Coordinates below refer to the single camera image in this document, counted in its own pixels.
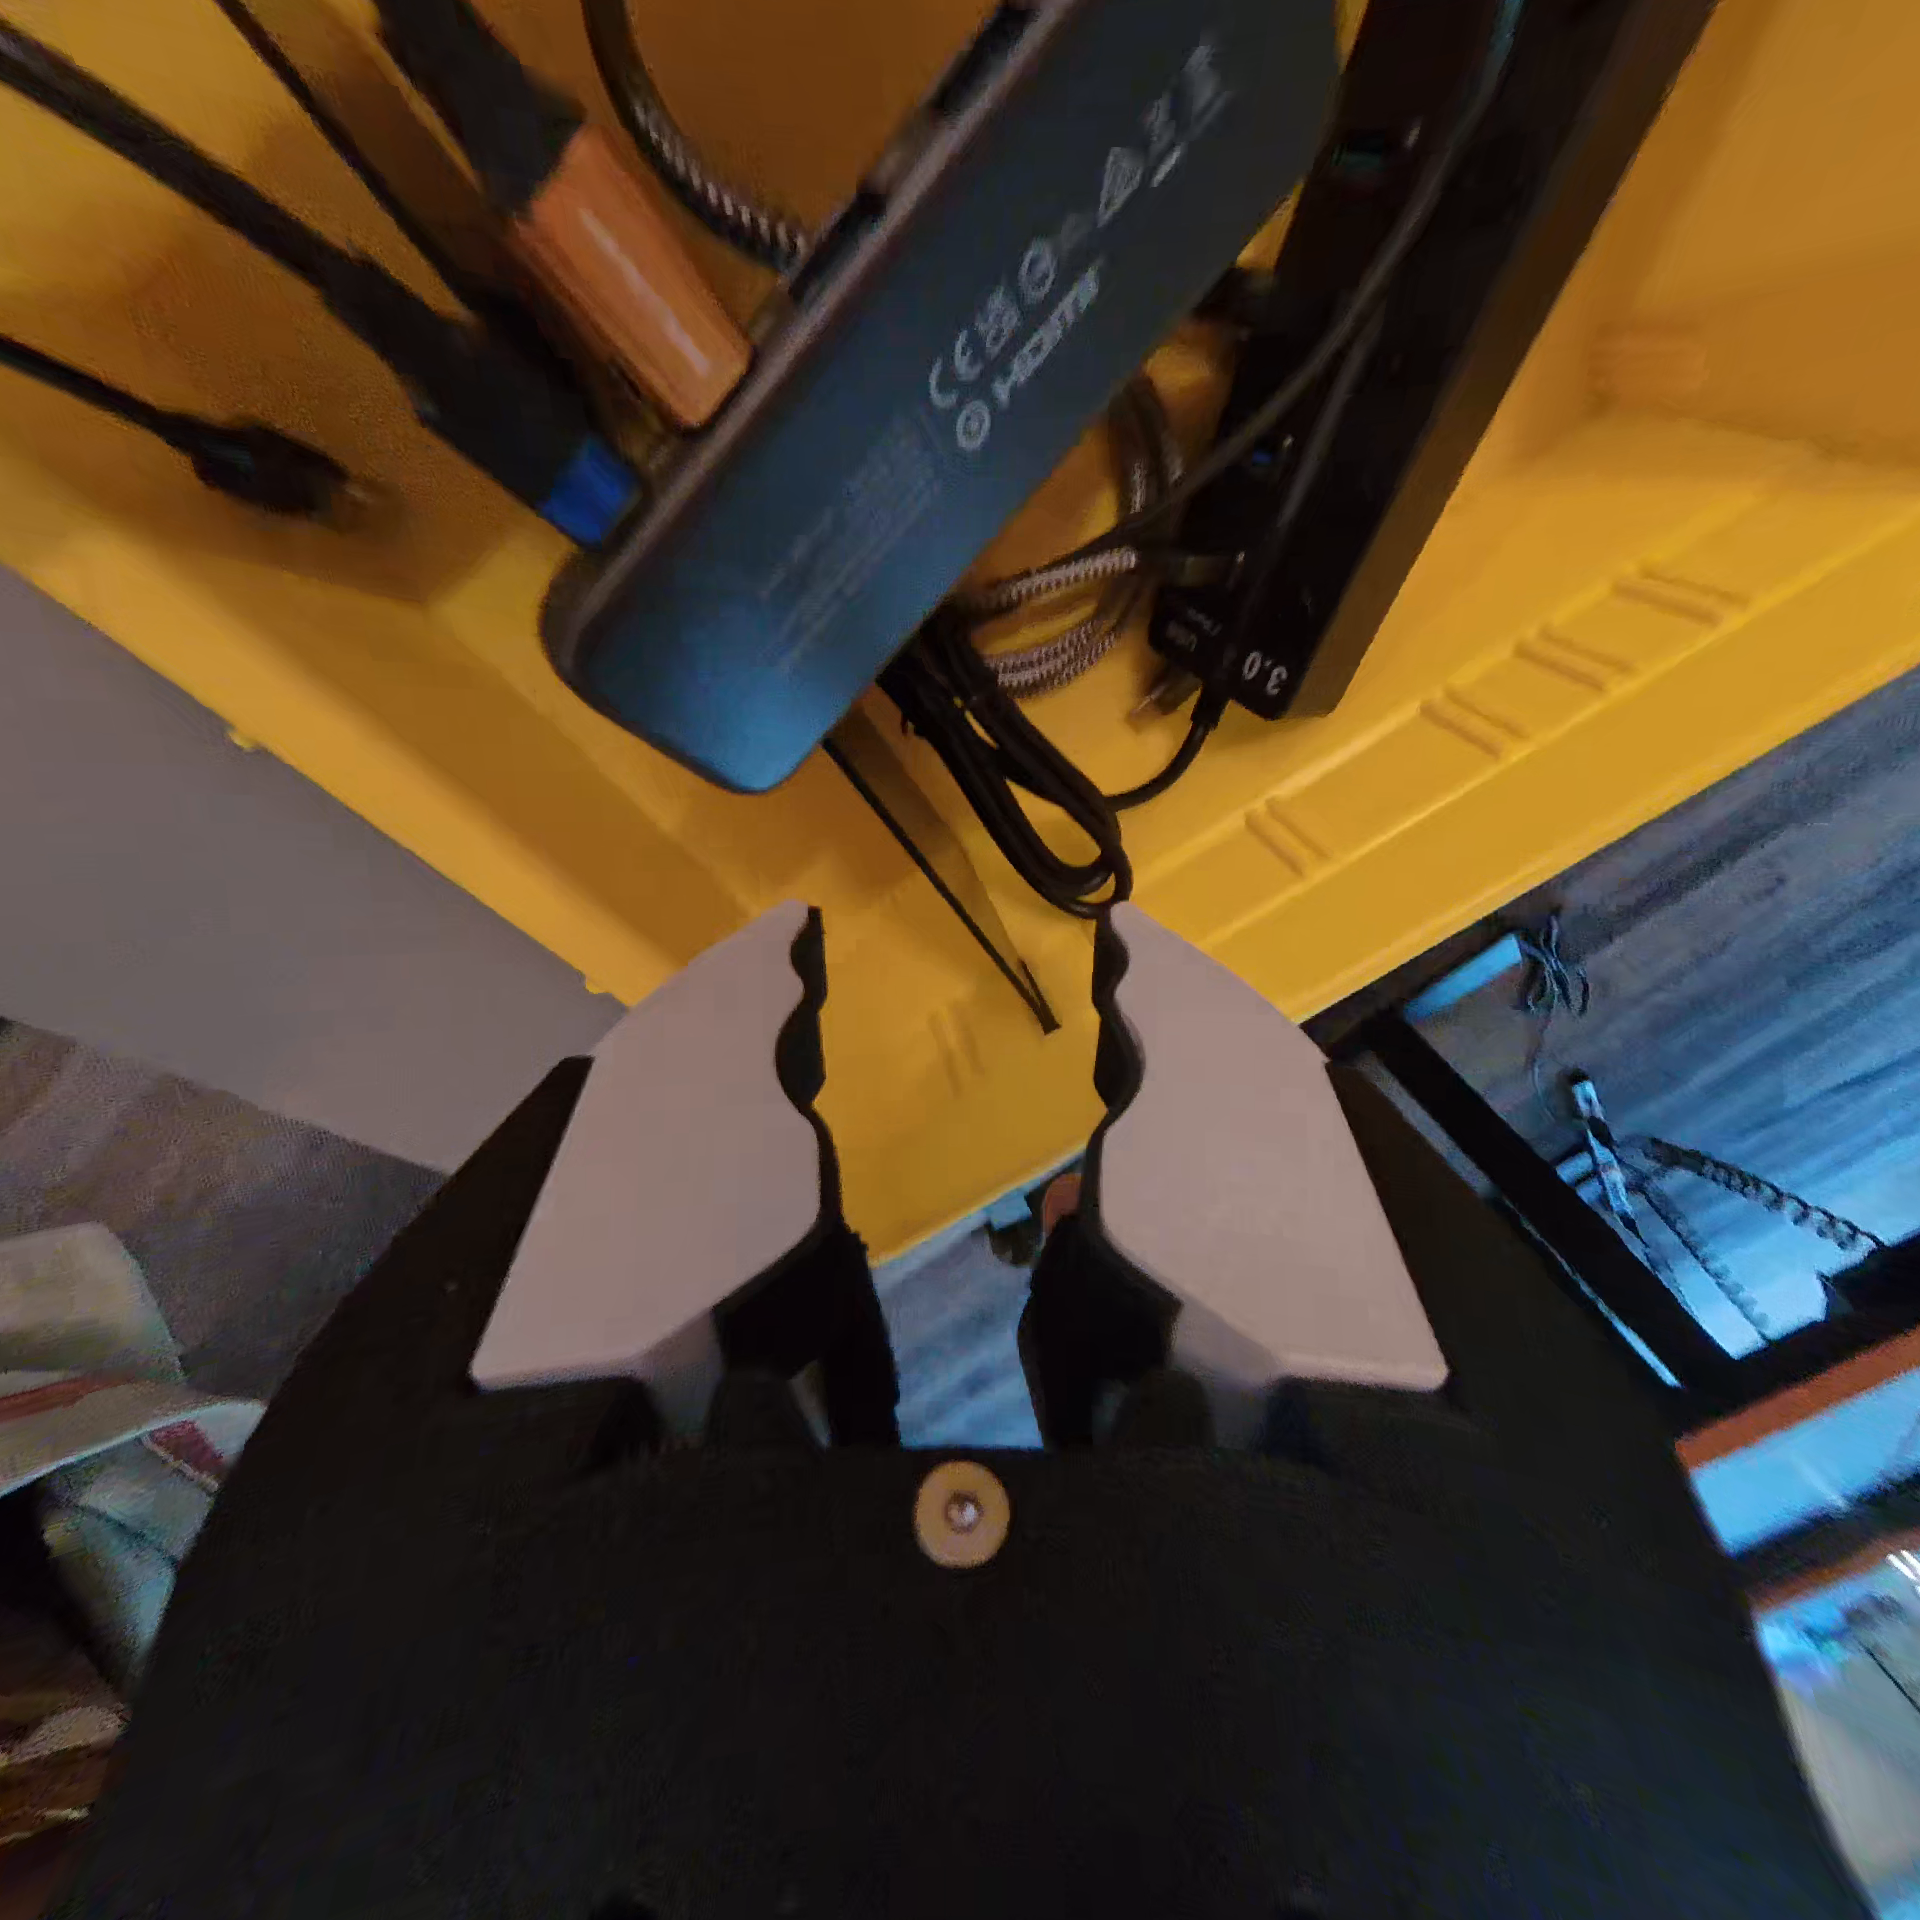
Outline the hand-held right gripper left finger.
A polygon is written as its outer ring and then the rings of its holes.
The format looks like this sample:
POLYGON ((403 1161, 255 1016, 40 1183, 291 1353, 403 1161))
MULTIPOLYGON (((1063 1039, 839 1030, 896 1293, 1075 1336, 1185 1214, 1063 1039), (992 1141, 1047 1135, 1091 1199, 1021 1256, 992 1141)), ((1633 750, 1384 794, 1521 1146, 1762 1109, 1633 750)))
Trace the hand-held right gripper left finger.
POLYGON ((591 1382, 708 1394, 713 1312, 829 1209, 829 1147, 792 1023, 816 1041, 819 920, 795 902, 692 959, 595 1045, 472 1355, 484 1393, 591 1382))

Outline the black usb cable blue plug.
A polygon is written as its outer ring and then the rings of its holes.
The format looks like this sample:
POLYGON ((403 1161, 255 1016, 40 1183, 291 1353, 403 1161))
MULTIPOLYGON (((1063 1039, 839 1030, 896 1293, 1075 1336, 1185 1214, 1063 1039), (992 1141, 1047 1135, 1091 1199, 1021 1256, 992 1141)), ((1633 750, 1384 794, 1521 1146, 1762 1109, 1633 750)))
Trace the black usb cable blue plug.
POLYGON ((421 425, 581 547, 641 505, 636 469, 569 381, 492 328, 440 312, 370 257, 337 246, 186 135, 15 23, 3 78, 96 150, 133 165, 295 277, 399 381, 421 425))

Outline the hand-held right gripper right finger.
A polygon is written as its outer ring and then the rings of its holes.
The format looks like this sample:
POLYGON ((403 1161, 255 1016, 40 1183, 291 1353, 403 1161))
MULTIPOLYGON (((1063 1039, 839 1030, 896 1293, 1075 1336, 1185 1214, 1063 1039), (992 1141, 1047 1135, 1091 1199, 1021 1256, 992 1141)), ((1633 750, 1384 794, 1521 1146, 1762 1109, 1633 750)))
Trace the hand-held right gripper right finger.
POLYGON ((1212 1394, 1443 1389, 1450 1362, 1306 1031, 1136 903, 1095 933, 1093 999, 1084 1221, 1170 1309, 1170 1365, 1212 1394))

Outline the yellow plastic bin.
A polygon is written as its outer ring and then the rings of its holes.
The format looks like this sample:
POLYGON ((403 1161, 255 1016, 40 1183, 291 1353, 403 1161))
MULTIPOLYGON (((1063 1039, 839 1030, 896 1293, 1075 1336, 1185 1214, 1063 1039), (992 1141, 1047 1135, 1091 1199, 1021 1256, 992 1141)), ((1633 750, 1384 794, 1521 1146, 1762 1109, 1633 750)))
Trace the yellow plastic bin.
MULTIPOLYGON (((1916 664, 1916 432, 1788 322, 1913 281, 1907 6, 1723 6, 1325 718, 1229 720, 1127 825, 1143 909, 1299 1019, 1916 664)), ((826 1117, 893 1256, 1091 1133, 1091 933, 904 742, 1063 1016, 1034 1016, 816 758, 731 798, 543 657, 556 531, 295 279, 4 89, 4 325, 274 416, 368 489, 249 512, 4 398, 4 1019, 451 1170, 764 909, 823 911, 826 1117)))

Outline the grey usb hub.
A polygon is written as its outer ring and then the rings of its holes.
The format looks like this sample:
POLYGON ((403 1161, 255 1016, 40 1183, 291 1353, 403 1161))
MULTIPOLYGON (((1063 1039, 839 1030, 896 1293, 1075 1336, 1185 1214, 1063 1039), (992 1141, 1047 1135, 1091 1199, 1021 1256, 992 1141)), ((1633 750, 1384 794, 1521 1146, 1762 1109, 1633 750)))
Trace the grey usb hub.
POLYGON ((1306 177, 1333 6, 1000 6, 652 504, 559 577, 591 709, 789 779, 1306 177))

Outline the black multi-port usb hub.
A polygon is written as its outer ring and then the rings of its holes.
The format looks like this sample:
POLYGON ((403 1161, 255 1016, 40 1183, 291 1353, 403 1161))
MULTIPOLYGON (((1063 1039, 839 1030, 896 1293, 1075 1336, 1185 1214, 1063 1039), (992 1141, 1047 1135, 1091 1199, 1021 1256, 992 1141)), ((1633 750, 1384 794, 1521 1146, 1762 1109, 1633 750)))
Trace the black multi-port usb hub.
POLYGON ((1263 720, 1330 713, 1705 33, 1704 2, 1363 6, 1335 110, 1249 293, 1227 441, 1149 647, 1263 720))

